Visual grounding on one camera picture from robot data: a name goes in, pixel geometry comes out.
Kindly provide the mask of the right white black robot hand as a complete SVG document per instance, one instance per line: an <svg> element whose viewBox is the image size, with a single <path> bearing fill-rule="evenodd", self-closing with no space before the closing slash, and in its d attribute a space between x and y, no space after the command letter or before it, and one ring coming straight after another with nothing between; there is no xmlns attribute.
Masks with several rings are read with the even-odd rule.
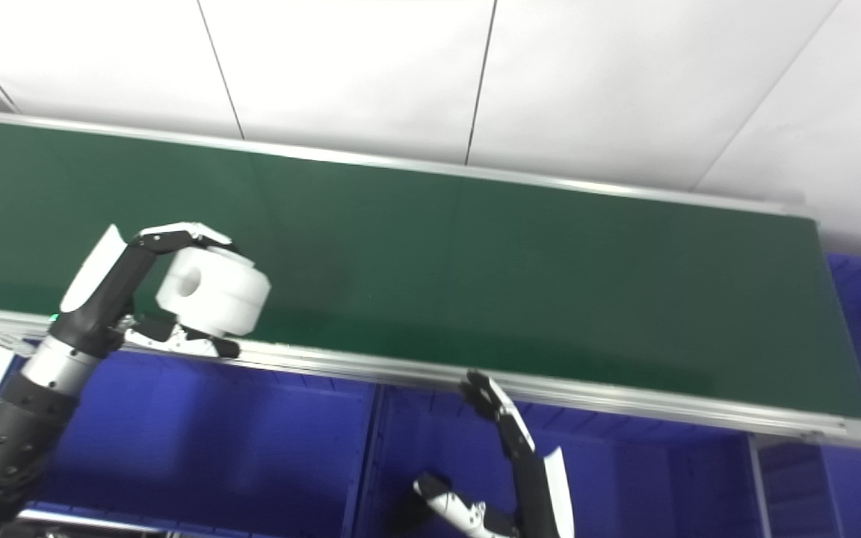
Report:
<svg viewBox="0 0 861 538"><path fill-rule="evenodd" d="M469 500L452 489L443 474L425 472L411 483L403 507L389 526L408 534L436 516L466 537L574 537L563 449L540 455L516 403L484 372L466 371L459 392L498 431L503 456L511 464L515 514L506 514L485 501Z"/></svg>

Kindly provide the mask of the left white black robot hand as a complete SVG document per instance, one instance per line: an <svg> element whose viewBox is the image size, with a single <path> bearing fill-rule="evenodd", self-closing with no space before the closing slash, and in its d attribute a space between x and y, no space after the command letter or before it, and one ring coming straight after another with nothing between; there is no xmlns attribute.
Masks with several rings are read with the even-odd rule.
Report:
<svg viewBox="0 0 861 538"><path fill-rule="evenodd" d="M236 254L229 236L201 223L178 222L142 229L124 241L111 224L82 263L59 303L51 339L75 352L104 359L129 343L189 356L236 359L236 341L202 333L178 321L135 317L134 295L158 256L208 247Z"/></svg>

